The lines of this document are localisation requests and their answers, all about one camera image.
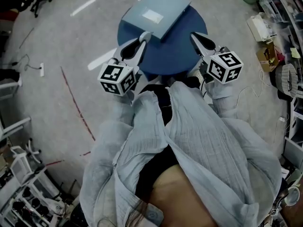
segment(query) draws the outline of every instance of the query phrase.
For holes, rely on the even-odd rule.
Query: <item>black pants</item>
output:
[[[13,69],[0,69],[0,81],[4,79],[12,79],[15,82],[19,81],[20,73]]]
[[[189,77],[185,78],[182,81],[186,86],[190,88],[199,88],[200,87],[200,82],[197,77]],[[160,84],[148,84],[143,90],[140,92],[145,92],[145,91],[153,91],[155,95],[158,98],[159,102],[159,107],[162,112],[162,118],[164,125],[166,125],[172,117],[172,110],[170,106],[170,98],[169,98],[169,93],[165,88],[165,85],[160,85]]]

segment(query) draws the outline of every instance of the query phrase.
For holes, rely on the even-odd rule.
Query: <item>gray floor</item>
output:
[[[117,46],[116,34],[119,21],[137,0],[97,0],[77,15],[71,13],[88,0],[53,0],[45,3],[39,17],[28,10],[19,14],[4,54],[3,62],[19,60],[24,54],[30,65],[45,65],[45,77],[39,71],[24,70],[26,59],[19,70],[23,87],[13,99],[1,102],[5,123],[30,116],[32,122],[14,137],[17,144],[27,137],[34,139],[34,146],[42,150],[41,158],[49,166],[54,179],[64,182],[67,189],[74,179],[79,183],[93,139],[88,133],[64,82],[63,68],[74,98],[92,134],[110,110],[110,96],[105,95],[96,77],[99,69],[88,71],[87,65]],[[246,86],[252,86],[259,95],[261,67],[255,52],[258,47],[246,24],[246,19],[256,12],[242,0],[192,0],[191,5],[204,19],[208,34],[221,46],[228,46],[244,62],[241,78],[234,88],[234,99]],[[34,27],[33,32],[18,50],[21,42]],[[269,83],[268,74],[264,81]],[[246,89],[239,101],[239,117],[249,122],[253,129],[267,141],[278,156],[283,150],[286,103],[276,96],[276,89],[263,85],[257,98]]]

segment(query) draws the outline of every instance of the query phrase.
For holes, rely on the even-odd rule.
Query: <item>white sticker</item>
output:
[[[152,10],[147,10],[147,12],[142,14],[143,17],[151,20],[152,22],[154,22],[155,24],[158,24],[161,22],[161,20],[163,19],[163,16],[159,13],[156,13],[155,11]]]

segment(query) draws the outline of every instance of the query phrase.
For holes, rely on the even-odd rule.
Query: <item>blue stool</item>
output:
[[[138,38],[143,30],[120,21],[118,29],[118,44]],[[189,6],[163,40],[151,37],[140,69],[147,78],[152,75],[176,75],[190,71],[199,61],[191,42],[190,33],[200,32],[207,34],[204,20],[198,12]]]

